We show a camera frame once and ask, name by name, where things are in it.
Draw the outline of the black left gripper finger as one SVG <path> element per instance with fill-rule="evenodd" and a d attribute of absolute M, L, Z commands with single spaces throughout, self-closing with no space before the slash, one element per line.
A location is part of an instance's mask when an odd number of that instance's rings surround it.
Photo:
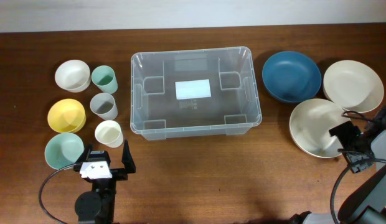
<path fill-rule="evenodd" d="M 122 153 L 121 162 L 123 163 L 127 173 L 136 172 L 136 165 L 130 153 L 129 144 L 126 139 L 124 140 L 124 144 L 123 144 L 123 153 Z"/>
<path fill-rule="evenodd" d="M 87 146 L 84 148 L 83 152 L 81 153 L 80 157 L 77 159 L 77 163 L 81 164 L 87 161 L 91 151 L 92 151 L 92 144 L 87 144 Z"/>

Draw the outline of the beige large bowl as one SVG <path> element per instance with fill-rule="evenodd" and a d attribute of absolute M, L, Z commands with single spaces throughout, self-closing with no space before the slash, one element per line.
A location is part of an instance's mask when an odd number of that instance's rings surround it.
<path fill-rule="evenodd" d="M 368 65 L 355 60 L 341 60 L 324 73 L 323 91 L 327 99 L 344 110 L 367 113 L 384 98 L 384 85 Z"/>
<path fill-rule="evenodd" d="M 294 143 L 305 153 L 324 159 L 341 155 L 342 145 L 329 130 L 349 121 L 342 116 L 344 110 L 335 103 L 313 98 L 297 105 L 291 112 L 289 132 Z"/>

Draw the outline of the dark blue large bowl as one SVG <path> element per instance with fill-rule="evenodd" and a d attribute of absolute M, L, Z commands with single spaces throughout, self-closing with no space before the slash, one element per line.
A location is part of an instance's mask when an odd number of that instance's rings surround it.
<path fill-rule="evenodd" d="M 269 57 L 262 68 L 265 89 L 284 103 L 300 103 L 317 95 L 322 84 L 320 69 L 313 59 L 295 51 Z"/>

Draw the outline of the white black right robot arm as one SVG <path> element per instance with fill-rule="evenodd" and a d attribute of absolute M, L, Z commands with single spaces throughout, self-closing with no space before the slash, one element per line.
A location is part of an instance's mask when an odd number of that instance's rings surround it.
<path fill-rule="evenodd" d="M 329 130 L 329 134 L 341 143 L 337 151 L 347 162 L 332 187 L 329 212 L 296 213 L 288 223 L 386 223 L 386 156 L 376 153 L 377 149 L 386 148 L 386 105 L 373 118 L 356 111 L 343 112 L 342 116 L 363 120 L 366 126 L 362 131 L 352 121 L 346 121 Z M 336 209 L 337 190 L 346 174 L 359 174 L 377 164 L 380 167 Z"/>

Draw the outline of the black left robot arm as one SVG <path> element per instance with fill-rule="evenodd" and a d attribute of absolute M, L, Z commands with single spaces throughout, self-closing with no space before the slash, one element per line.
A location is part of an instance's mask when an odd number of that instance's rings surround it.
<path fill-rule="evenodd" d="M 92 189 L 82 193 L 75 202 L 79 223 L 113 223 L 115 212 L 116 183 L 125 181 L 136 172 L 127 140 L 123 142 L 121 157 L 123 168 L 110 168 L 107 151 L 94 151 L 89 144 L 73 167 L 81 178 L 91 183 Z"/>

